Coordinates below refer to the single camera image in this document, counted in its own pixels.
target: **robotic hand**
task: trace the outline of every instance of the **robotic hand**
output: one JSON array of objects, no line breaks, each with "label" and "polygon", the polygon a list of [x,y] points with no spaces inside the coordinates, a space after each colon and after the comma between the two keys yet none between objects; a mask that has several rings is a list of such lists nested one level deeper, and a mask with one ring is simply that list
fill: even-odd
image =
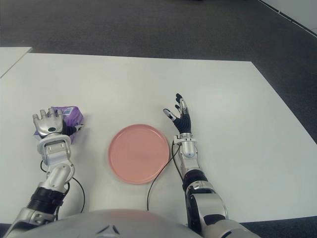
[{"label": "robotic hand", "polygon": [[47,165],[47,178],[40,182],[27,207],[22,208],[5,237],[11,237],[25,230],[55,220],[55,211],[61,206],[66,195],[65,185],[72,179],[75,168],[70,161],[70,135],[82,128],[67,126],[63,113],[49,108],[48,113],[40,110],[42,118],[33,115],[33,122],[42,138],[38,152]]},{"label": "robotic hand", "polygon": [[176,101],[179,105],[175,105],[175,107],[180,113],[180,118],[176,117],[169,109],[165,108],[163,112],[173,121],[180,134],[191,133],[191,122],[186,102],[178,93],[176,94]]},{"label": "robotic hand", "polygon": [[45,110],[40,110],[40,113],[41,119],[39,119],[37,114],[33,114],[33,122],[41,138],[58,134],[72,135],[83,126],[82,124],[67,126],[63,120],[63,112],[61,110],[55,112],[53,108],[49,108],[48,114],[46,114]]},{"label": "robotic hand", "polygon": [[259,238],[239,223],[229,220],[226,207],[213,185],[208,182],[197,162],[196,140],[191,133],[191,120],[185,100],[176,94],[175,107],[180,118],[170,110],[164,113],[173,121],[180,135],[174,143],[180,146],[178,164],[185,192],[188,227],[205,238]]}]

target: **wire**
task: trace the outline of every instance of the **wire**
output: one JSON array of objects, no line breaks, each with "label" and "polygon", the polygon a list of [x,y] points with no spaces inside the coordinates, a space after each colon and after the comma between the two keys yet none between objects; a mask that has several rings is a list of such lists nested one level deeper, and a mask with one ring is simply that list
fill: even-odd
[{"label": "wire", "polygon": [[40,168],[41,168],[41,170],[42,170],[44,173],[46,173],[47,171],[45,171],[42,166],[43,166],[43,160],[42,160],[41,163],[40,163]]},{"label": "wire", "polygon": [[[67,183],[67,190],[66,190],[66,192],[64,193],[63,200],[64,200],[64,198],[66,197],[66,195],[68,194],[69,190],[70,190],[70,183],[68,182],[68,183]],[[61,205],[59,205],[59,206],[57,207],[57,209],[56,209],[55,221],[58,221],[58,213],[59,213],[59,208],[60,208],[60,207],[61,207]]]},{"label": "wire", "polygon": [[[47,171],[45,171],[45,170],[43,169],[43,160],[42,160],[41,163],[40,163],[40,168],[41,168],[41,170],[42,170],[44,173],[47,172]],[[84,190],[83,186],[81,185],[81,183],[80,183],[77,179],[75,179],[74,177],[73,177],[73,179],[79,184],[81,190],[83,191],[84,203],[83,203],[83,206],[82,206],[81,211],[80,211],[80,213],[83,213],[83,210],[84,210],[84,207],[85,207],[85,202],[86,202],[85,190]],[[70,190],[70,183],[68,182],[67,185],[68,185],[68,187],[67,187],[67,190],[66,190],[66,192],[65,192],[65,194],[64,194],[64,197],[68,194],[68,192],[69,192],[69,190]],[[59,208],[60,208],[60,206],[58,206],[57,209],[56,209],[56,221],[58,220]]]},{"label": "wire", "polygon": [[180,145],[178,146],[178,149],[177,149],[176,153],[173,154],[174,145],[175,145],[175,144],[174,144],[174,141],[173,141],[173,143],[172,143],[172,159],[173,159],[173,161],[174,161],[174,165],[175,165],[175,167],[176,167],[176,169],[177,169],[177,172],[178,172],[178,174],[179,174],[180,180],[182,180],[182,183],[184,183],[184,179],[183,179],[182,174],[180,173],[180,171],[179,171],[179,169],[178,169],[178,166],[177,166],[177,164],[176,164],[175,157],[174,157],[174,156],[177,154],[177,152],[179,151]]},{"label": "wire", "polygon": [[86,202],[86,195],[85,195],[85,191],[84,191],[84,188],[83,188],[83,186],[80,184],[80,182],[77,180],[77,179],[75,179],[74,177],[73,177],[73,179],[79,184],[79,186],[80,186],[80,188],[81,188],[81,190],[83,191],[83,196],[84,196],[84,203],[83,203],[83,207],[81,208],[81,211],[80,211],[80,213],[82,213],[83,212],[83,210],[84,210],[84,207],[85,207],[85,202]]},{"label": "wire", "polygon": [[171,160],[174,160],[174,156],[177,154],[177,152],[178,152],[179,149],[180,149],[180,145],[178,145],[178,149],[176,150],[175,154],[173,154],[173,146],[174,146],[174,141],[173,141],[173,143],[172,143],[172,158],[168,160],[168,162],[164,165],[164,167],[160,170],[160,172],[158,173],[158,175],[155,177],[155,179],[154,179],[154,180],[152,181],[152,183],[151,183],[151,186],[150,186],[149,191],[148,191],[148,196],[147,196],[147,211],[150,210],[150,209],[149,209],[150,192],[151,192],[151,189],[152,189],[152,187],[153,187],[154,182],[157,180],[157,178],[158,178],[159,175],[162,173],[162,171],[165,169],[165,167],[169,164],[169,162],[171,162]]}]

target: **white tabletop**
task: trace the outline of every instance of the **white tabletop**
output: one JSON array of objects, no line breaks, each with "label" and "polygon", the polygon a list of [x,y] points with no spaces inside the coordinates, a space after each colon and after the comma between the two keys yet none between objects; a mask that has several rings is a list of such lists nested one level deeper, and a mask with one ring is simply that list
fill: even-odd
[{"label": "white tabletop", "polygon": [[[86,127],[71,147],[85,211],[146,208],[150,184],[121,182],[107,149],[122,128],[149,124],[172,141],[162,109],[186,99],[199,163],[239,222],[317,215],[317,146],[251,62],[27,54],[1,80],[0,222],[10,223],[45,174],[32,114],[78,106]],[[77,213],[75,182],[60,217]],[[150,210],[187,223],[184,193],[171,164],[157,180]]]},{"label": "white tabletop", "polygon": [[31,47],[0,47],[0,78],[31,49]]}]

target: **robot forearm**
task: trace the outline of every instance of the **robot forearm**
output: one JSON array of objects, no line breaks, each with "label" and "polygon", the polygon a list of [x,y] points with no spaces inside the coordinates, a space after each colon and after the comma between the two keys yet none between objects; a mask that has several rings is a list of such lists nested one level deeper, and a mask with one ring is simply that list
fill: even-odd
[{"label": "robot forearm", "polygon": [[174,138],[174,143],[180,145],[178,158],[189,228],[205,238],[259,238],[241,224],[228,219],[222,199],[198,165],[195,142],[191,133]]},{"label": "robot forearm", "polygon": [[[45,114],[44,110],[41,110],[41,115],[44,121],[39,120],[37,115],[33,116],[33,119],[37,131],[43,138],[39,141],[38,152],[48,167],[47,177],[45,181],[39,183],[29,204],[21,209],[4,237],[13,237],[20,232],[54,221],[54,213],[57,207],[62,205],[65,197],[67,189],[64,186],[75,173],[74,165],[70,161],[71,140],[69,136],[60,134],[63,130],[61,112],[58,112],[55,117],[51,109],[49,116]],[[53,126],[58,133],[49,133]]]}]

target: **purple plastic packet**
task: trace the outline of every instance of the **purple plastic packet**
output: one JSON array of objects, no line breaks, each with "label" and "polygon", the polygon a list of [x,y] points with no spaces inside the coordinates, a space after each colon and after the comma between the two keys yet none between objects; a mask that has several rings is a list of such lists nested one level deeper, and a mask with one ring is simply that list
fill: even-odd
[{"label": "purple plastic packet", "polygon": [[[67,126],[76,126],[79,125],[84,118],[83,115],[81,114],[80,110],[78,107],[71,106],[71,107],[52,107],[54,111],[57,109],[60,109],[63,112],[64,116],[64,121]],[[70,136],[71,142],[73,142],[73,139],[75,138],[76,133],[72,134]],[[40,135],[38,134],[37,131],[34,132],[34,136],[38,139],[41,140]]]}]

